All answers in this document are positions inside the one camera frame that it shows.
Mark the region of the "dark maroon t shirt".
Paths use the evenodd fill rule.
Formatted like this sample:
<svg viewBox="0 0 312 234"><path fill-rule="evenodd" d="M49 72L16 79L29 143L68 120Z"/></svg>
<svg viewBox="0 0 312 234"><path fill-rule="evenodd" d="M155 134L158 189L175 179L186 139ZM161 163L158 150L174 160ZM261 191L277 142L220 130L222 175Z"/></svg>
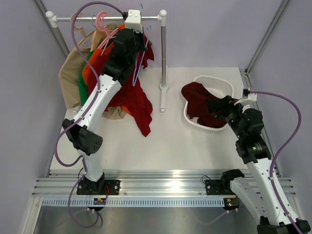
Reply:
<svg viewBox="0 0 312 234"><path fill-rule="evenodd" d="M224 120L219 120L210 115L206 100L218 100L201 83L191 82L182 87L181 93L187 100L187 114L190 118L197 117L199 125L210 128L221 128L227 124Z"/></svg>

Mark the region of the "light blue wire hanger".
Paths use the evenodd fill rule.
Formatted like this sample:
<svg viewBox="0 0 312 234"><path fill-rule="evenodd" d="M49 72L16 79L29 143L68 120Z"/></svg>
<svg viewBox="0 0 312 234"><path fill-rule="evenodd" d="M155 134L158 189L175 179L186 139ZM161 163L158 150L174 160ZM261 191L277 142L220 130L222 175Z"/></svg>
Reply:
<svg viewBox="0 0 312 234"><path fill-rule="evenodd" d="M143 10L143 9L144 9L142 3L140 3L140 4L138 5L138 9L139 9L139 10ZM145 30L145 31L151 31L151 28L152 28L151 25L149 25L148 27L144 28L144 30ZM132 86L133 86L133 87L136 85L136 82L137 82L137 79L138 79L138 74L139 74L139 72L140 72L140 68L141 68L141 66L142 66L145 53L146 53L146 51L148 50L148 48L147 48L148 41L149 41L148 38L144 39L144 50L143 50L143 52L142 52L142 56L141 56L140 59L138 59L138 57L137 57L136 62L135 62L136 67L135 67L134 74L133 74L133 79L132 79Z"/></svg>

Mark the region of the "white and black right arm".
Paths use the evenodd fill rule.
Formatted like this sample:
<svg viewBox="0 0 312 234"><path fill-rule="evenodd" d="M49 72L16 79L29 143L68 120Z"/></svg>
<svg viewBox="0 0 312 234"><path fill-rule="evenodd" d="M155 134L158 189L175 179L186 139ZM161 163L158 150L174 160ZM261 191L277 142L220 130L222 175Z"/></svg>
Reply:
<svg viewBox="0 0 312 234"><path fill-rule="evenodd" d="M264 128L261 111L243 108L253 101L256 101L255 94L242 99L226 96L205 101L209 114L226 121L236 135L236 151L253 175L260 193L250 187L239 169L223 172L220 187L244 203L257 222L259 234L307 234L311 231L308 221L300 219L292 208L274 173L273 157L261 136Z"/></svg>

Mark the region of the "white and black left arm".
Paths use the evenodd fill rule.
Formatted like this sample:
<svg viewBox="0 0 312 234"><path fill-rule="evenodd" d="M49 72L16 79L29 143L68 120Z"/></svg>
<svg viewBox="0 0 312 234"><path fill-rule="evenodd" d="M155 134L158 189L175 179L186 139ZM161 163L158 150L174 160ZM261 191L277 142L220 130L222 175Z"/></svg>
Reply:
<svg viewBox="0 0 312 234"><path fill-rule="evenodd" d="M105 62L94 90L72 120L62 123L64 131L82 158L85 175L77 185L78 195L118 194L117 180L105 180L99 150L103 138L95 133L98 121L114 95L134 73L136 59L147 44L143 31L123 28L117 32L113 48Z"/></svg>

